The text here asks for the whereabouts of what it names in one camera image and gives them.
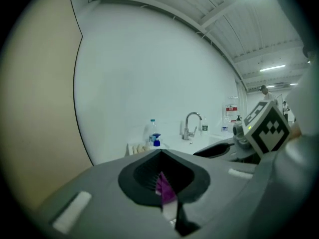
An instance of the blue bottle cap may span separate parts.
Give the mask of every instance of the blue bottle cap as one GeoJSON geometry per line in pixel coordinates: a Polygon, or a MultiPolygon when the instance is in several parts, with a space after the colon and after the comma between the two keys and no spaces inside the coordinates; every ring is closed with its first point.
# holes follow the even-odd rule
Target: blue bottle cap
{"type": "Polygon", "coordinates": [[[154,146],[155,146],[155,147],[160,146],[160,140],[156,140],[156,141],[154,141],[154,146]]]}

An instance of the purple object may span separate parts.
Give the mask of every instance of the purple object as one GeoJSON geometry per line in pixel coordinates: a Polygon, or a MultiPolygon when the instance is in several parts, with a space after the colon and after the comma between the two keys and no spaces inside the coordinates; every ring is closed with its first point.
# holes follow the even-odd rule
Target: purple object
{"type": "Polygon", "coordinates": [[[174,190],[171,188],[163,172],[160,172],[159,174],[159,178],[156,183],[156,193],[161,195],[162,205],[177,199],[174,190]]]}

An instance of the white countertop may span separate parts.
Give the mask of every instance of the white countertop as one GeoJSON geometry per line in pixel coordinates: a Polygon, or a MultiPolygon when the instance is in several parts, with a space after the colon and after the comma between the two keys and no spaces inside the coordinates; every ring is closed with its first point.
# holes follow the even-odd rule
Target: white countertop
{"type": "MultiPolygon", "coordinates": [[[[181,135],[171,135],[171,136],[162,136],[162,142],[160,147],[161,149],[173,149],[180,152],[184,152],[190,155],[193,155],[195,152],[212,145],[216,142],[219,142],[224,139],[229,139],[233,137],[233,133],[221,132],[220,134],[209,134],[209,135],[200,135],[200,132],[197,132],[195,137],[190,137],[189,140],[183,140],[181,135]]],[[[132,146],[138,145],[139,143],[129,143],[129,152],[130,155],[133,154],[132,146]]]]}

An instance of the beige wall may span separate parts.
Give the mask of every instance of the beige wall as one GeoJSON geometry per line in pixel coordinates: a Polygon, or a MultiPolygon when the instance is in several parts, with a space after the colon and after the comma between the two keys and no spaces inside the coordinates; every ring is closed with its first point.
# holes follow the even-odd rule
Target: beige wall
{"type": "Polygon", "coordinates": [[[70,0],[34,0],[1,57],[1,163],[19,200],[33,210],[91,167],[73,103],[81,38],[70,0]]]}

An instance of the ceiling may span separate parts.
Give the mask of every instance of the ceiling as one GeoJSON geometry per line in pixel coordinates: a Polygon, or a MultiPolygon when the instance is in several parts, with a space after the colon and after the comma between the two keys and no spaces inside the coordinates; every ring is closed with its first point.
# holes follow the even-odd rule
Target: ceiling
{"type": "Polygon", "coordinates": [[[159,8],[191,25],[220,50],[248,93],[261,85],[291,88],[309,66],[301,39],[277,0],[129,1],[159,8]]]}

